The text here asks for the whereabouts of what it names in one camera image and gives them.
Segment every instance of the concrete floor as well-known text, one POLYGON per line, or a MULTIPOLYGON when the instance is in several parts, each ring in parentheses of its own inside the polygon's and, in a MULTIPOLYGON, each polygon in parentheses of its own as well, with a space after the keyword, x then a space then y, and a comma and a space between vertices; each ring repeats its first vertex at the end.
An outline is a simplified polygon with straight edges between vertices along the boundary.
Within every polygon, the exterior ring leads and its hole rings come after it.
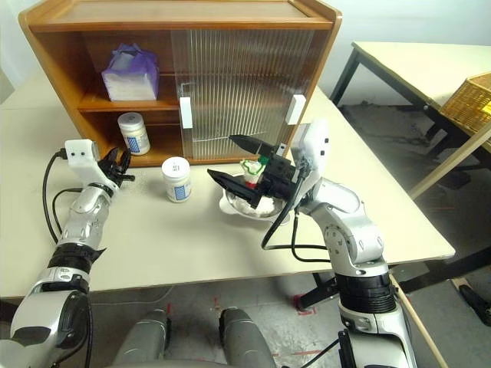
MULTIPOLYGON (((422 133, 430 123, 422 114, 363 105, 348 107, 344 113, 403 187, 410 188, 437 164, 422 156, 430 148, 422 133)), ((418 200, 427 217, 457 249, 458 256, 489 246, 491 239, 491 172, 477 170, 470 172, 470 178, 471 182, 460 190, 435 186, 418 200)), ((395 271, 403 280, 425 269, 424 264, 412 264, 398 266, 395 271)), ((473 272, 468 280, 491 300, 490 267, 473 272)), ((231 306, 243 308, 259 325, 277 366, 300 367, 342 329, 337 298, 317 305, 310 314, 299 314, 293 308, 292 297, 314 286, 311 275, 298 274, 179 285, 156 303, 148 301, 160 299, 168 287, 92 294, 95 335, 91 367, 109 365, 132 324, 154 308, 168 311, 173 322, 169 358, 224 363, 218 316, 223 308, 231 306)), ((416 291, 410 299, 450 367, 491 366, 491 328, 480 322, 449 281, 416 291)), ((418 365, 437 367, 416 327, 411 330, 418 365)), ((312 367, 339 367, 337 350, 334 348, 312 367)), ((62 366, 82 367, 83 358, 84 351, 62 366)))

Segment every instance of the table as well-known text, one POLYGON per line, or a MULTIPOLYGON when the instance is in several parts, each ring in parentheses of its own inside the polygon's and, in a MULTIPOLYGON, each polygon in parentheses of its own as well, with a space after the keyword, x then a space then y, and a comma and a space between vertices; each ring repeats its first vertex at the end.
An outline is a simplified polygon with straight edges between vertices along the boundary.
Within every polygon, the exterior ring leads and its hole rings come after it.
MULTIPOLYGON (((44 223, 41 181, 52 153, 78 138, 44 75, 33 76, 2 105, 0 295, 25 295, 54 250, 44 223)), ((331 152, 325 176, 354 189, 384 234, 391 264, 448 258, 454 249, 431 225, 395 179, 354 132, 334 104, 317 89, 303 122, 329 121, 331 152)), ((79 185, 65 161, 53 166, 48 198, 79 185)), ((208 177, 213 168, 237 173, 236 164, 192 166, 193 193, 184 203, 165 198, 160 168, 130 169, 110 208, 101 248, 91 272, 91 290, 142 288, 279 274, 316 272, 326 264, 297 262, 288 250, 263 251, 269 224, 220 212, 221 189, 208 177)), ((61 221, 73 197, 60 198, 61 221)), ((292 224, 281 227, 271 244, 288 244, 292 224)), ((323 244, 314 221, 300 218, 298 243, 323 244)), ((304 251, 305 257, 326 256, 304 251)))
POLYGON ((439 113, 466 78, 491 71, 491 46, 399 42, 353 42, 352 45, 351 56, 331 95, 334 104, 339 104, 358 65, 363 64, 435 123, 427 131, 427 139, 433 139, 441 129, 448 132, 427 154, 430 158, 446 148, 460 146, 409 191, 411 198, 418 197, 471 153, 491 167, 491 143, 487 142, 491 124, 474 134, 439 113))

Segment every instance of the white plastic container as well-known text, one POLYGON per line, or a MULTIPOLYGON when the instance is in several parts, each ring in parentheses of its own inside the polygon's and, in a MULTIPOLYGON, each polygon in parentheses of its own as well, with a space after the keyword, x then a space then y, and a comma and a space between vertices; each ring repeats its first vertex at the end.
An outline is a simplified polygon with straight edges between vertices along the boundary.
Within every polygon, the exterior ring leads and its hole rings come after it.
POLYGON ((162 164, 163 179, 166 193, 173 202, 184 202, 191 195, 191 168, 187 159, 170 157, 162 164))
POLYGON ((124 113, 117 118, 117 124, 132 155, 141 156, 150 150, 147 130, 139 113, 124 113))

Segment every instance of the purple tissue box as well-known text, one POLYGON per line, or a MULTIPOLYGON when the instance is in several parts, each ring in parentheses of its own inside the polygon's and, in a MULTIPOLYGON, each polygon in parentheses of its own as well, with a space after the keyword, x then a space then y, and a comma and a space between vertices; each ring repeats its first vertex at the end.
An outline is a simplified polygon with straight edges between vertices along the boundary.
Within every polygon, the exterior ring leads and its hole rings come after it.
POLYGON ((156 100, 159 90, 157 56, 137 44, 120 44, 112 51, 102 79, 111 101, 156 100))

